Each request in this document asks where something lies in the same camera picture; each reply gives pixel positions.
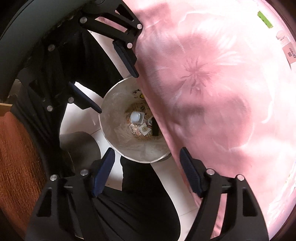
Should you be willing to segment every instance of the green label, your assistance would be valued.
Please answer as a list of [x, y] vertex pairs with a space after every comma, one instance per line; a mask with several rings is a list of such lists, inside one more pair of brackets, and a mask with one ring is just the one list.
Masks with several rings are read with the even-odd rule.
[[266, 26], [268, 28], [272, 28], [273, 27], [273, 25], [270, 23], [270, 21], [260, 11], [258, 12], [258, 17], [261, 18], [261, 20], [266, 24]]

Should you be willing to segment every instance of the black pants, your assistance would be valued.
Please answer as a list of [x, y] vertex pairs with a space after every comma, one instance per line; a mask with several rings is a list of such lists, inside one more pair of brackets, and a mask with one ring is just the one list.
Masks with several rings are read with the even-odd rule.
[[[103, 50], [98, 48], [97, 51], [102, 51], [100, 61], [104, 61], [106, 56]], [[89, 62], [95, 61], [94, 52], [85, 58]], [[103, 81], [108, 81], [110, 77], [108, 71], [106, 69], [99, 71], [101, 75], [105, 73]], [[84, 84], [92, 85], [92, 90], [99, 92], [94, 89], [93, 83]], [[48, 83], [48, 86], [53, 88], [55, 84]], [[32, 89], [23, 87], [17, 103], [11, 110], [26, 127], [35, 143], [47, 177], [59, 173], [65, 166], [59, 146], [59, 130], [65, 109], [66, 104], [55, 108], [53, 112], [48, 112], [41, 105], [40, 97]], [[111, 241], [178, 240], [180, 223], [176, 209], [151, 165], [136, 163], [123, 157], [121, 165], [122, 191], [105, 187], [103, 193], [94, 199], [99, 218], [109, 239]]]

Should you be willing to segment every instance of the orange fabric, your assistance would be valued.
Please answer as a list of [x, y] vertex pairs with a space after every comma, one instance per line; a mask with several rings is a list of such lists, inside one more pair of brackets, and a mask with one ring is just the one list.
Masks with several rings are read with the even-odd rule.
[[27, 130], [11, 112], [0, 117], [0, 172], [0, 208], [24, 237], [46, 177]]

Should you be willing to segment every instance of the silver screw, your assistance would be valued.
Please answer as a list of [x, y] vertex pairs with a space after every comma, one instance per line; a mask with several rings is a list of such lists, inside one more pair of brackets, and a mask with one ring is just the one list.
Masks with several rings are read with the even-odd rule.
[[51, 44], [51, 45], [48, 46], [48, 51], [49, 52], [54, 51], [54, 49], [55, 49], [55, 46], [53, 44]]
[[207, 169], [207, 174], [212, 176], [215, 174], [215, 171], [213, 169]]
[[70, 97], [70, 98], [68, 99], [68, 103], [69, 103], [69, 104], [74, 103], [74, 98], [73, 98], [73, 97]]
[[86, 176], [88, 173], [89, 173], [89, 171], [88, 171], [87, 169], [82, 169], [82, 170], [80, 171], [80, 175], [81, 175], [81, 176]]
[[81, 23], [86, 23], [87, 22], [87, 17], [82, 17], [79, 21]]
[[51, 175], [50, 176], [50, 180], [51, 181], [55, 181], [56, 179], [57, 179], [57, 175], [54, 174], [54, 175]]
[[133, 47], [133, 44], [132, 44], [132, 43], [128, 43], [127, 47], [128, 47], [129, 49], [131, 49], [131, 48]]
[[48, 111], [48, 112], [52, 112], [53, 109], [54, 109], [54, 108], [53, 108], [51, 105], [49, 105], [49, 106], [47, 107], [47, 111]]
[[241, 174], [239, 174], [239, 175], [237, 175], [237, 179], [240, 180], [240, 181], [243, 181], [244, 180], [244, 176], [241, 175]]

